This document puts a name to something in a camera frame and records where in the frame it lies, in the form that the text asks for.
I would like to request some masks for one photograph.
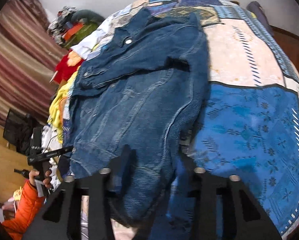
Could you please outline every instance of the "metal screw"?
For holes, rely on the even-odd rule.
[[[231,181],[240,181],[241,180],[240,176],[238,176],[238,175],[230,175],[229,179]]]
[[[195,172],[195,173],[199,173],[199,174],[203,174],[203,173],[206,172],[206,170],[205,170],[204,168],[201,168],[201,167],[196,167],[196,168],[194,169],[194,172]]]
[[[99,170],[100,174],[109,174],[111,172],[110,168],[102,168]]]
[[[64,178],[65,182],[73,182],[75,180],[74,176],[69,175]]]

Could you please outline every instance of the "jacket sleeve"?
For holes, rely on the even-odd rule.
[[[15,218],[3,221],[2,225],[7,231],[23,234],[40,210],[43,201],[44,197],[38,197],[37,190],[27,181],[23,187]]]

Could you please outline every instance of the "green fabric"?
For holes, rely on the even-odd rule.
[[[82,39],[90,35],[98,28],[97,23],[90,22],[85,24],[79,31],[77,31],[64,45],[64,48],[70,49],[72,46],[79,44]]]

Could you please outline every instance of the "denim jacket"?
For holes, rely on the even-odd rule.
[[[195,14],[156,18],[141,9],[99,56],[82,64],[71,98],[70,169],[75,177],[107,167],[128,144],[137,161],[130,186],[111,201],[133,224],[171,182],[179,134],[207,94],[208,47]]]

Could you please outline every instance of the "cable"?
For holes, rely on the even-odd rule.
[[[57,135],[53,136],[53,137],[50,139],[50,141],[48,142],[48,145],[46,146],[46,149],[45,149],[45,151],[44,151],[44,152],[42,152],[42,153],[45,153],[45,152],[47,151],[47,149],[48,149],[48,146],[49,146],[49,144],[51,143],[51,140],[52,140],[52,139],[54,139],[56,136],[57,136]]]

